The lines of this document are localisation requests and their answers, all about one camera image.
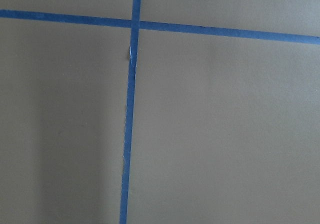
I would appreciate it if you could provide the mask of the brown paper table cover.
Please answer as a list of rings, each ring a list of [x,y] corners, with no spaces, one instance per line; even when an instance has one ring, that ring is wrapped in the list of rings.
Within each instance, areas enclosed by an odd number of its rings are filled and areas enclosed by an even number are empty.
[[[140,22],[320,37],[319,7],[141,0]],[[1,223],[119,223],[131,28],[0,20]],[[139,29],[127,223],[319,223],[319,46]]]

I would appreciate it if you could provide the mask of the centre vertical blue tape strip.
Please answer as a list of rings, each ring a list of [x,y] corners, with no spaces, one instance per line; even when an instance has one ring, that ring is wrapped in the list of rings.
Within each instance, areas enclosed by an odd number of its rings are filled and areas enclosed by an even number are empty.
[[[121,178],[121,201],[120,201],[120,217],[119,223],[127,223],[127,209],[130,183],[130,157],[132,144],[132,131],[134,119],[134,103],[135,103],[135,83],[136,83],[136,67],[139,44],[139,30],[140,30],[140,7],[141,0],[132,0],[131,13],[131,30],[130,30],[130,48],[129,48],[129,65],[128,65],[128,79],[127,79],[127,99],[126,99],[126,113],[125,113],[125,127],[124,127],[124,152],[123,152],[123,171]]]

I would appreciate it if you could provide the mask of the long horizontal blue tape strip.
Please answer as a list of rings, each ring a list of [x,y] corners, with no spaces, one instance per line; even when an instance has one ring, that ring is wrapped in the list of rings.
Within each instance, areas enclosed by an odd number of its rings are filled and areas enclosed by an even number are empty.
[[[0,16],[2,18],[10,18],[10,19],[47,21],[47,22],[57,22],[57,23],[72,23],[72,24],[108,26],[108,27],[119,27],[119,28],[132,27],[131,20],[103,18],[103,17],[90,17],[90,16],[53,14],[53,13],[18,11],[18,10],[3,10],[3,9],[0,11]],[[204,27],[204,26],[148,22],[148,21],[141,21],[138,24],[138,27],[142,30],[225,36],[225,37],[235,37],[235,38],[248,38],[248,39],[282,41],[282,42],[303,43],[303,44],[313,44],[313,45],[320,44],[320,38],[317,36],[306,36],[306,35],[296,35],[296,34],[239,30],[239,29],[217,28],[217,27]]]

